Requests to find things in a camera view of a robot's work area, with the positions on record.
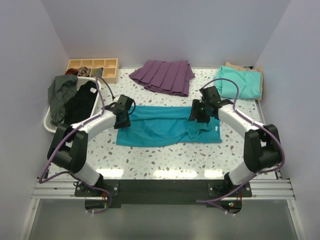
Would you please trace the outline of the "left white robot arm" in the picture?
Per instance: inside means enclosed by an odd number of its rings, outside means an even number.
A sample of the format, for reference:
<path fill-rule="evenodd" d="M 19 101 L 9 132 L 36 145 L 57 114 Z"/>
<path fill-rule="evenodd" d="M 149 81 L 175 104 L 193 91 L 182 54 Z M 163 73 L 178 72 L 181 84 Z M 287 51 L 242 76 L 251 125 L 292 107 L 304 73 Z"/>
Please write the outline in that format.
<path fill-rule="evenodd" d="M 123 94 L 104 106 L 97 114 L 72 125 L 60 124 L 48 150 L 48 162 L 65 169 L 83 185 L 92 196 L 106 189 L 103 176 L 87 163 L 88 143 L 103 131 L 131 126 L 130 114 L 135 101 Z"/>

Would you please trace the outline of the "teal t shirt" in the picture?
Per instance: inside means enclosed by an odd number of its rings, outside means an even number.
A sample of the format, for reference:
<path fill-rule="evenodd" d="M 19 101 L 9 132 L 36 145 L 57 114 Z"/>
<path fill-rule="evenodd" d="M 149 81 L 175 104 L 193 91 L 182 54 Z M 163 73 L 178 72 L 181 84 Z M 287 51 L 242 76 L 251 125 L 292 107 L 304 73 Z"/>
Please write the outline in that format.
<path fill-rule="evenodd" d="M 190 106 L 143 106 L 129 116 L 130 127 L 120 128 L 116 144 L 128 147 L 165 147 L 177 143 L 219 144 L 220 121 L 189 121 Z"/>

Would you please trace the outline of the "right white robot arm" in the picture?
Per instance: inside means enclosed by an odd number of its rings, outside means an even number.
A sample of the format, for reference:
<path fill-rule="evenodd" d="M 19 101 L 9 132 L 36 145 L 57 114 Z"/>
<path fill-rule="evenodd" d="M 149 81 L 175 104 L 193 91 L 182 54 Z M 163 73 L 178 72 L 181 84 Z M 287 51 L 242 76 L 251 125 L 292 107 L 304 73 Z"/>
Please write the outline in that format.
<path fill-rule="evenodd" d="M 201 99 L 192 101 L 190 121 L 208 123 L 215 118 L 226 123 L 243 139 L 243 161 L 223 177 L 221 193 L 235 196 L 247 181 L 259 173 L 271 172 L 284 160 L 279 132 L 275 125 L 264 125 L 236 109 L 229 99 L 221 99 L 215 86 L 201 88 Z"/>

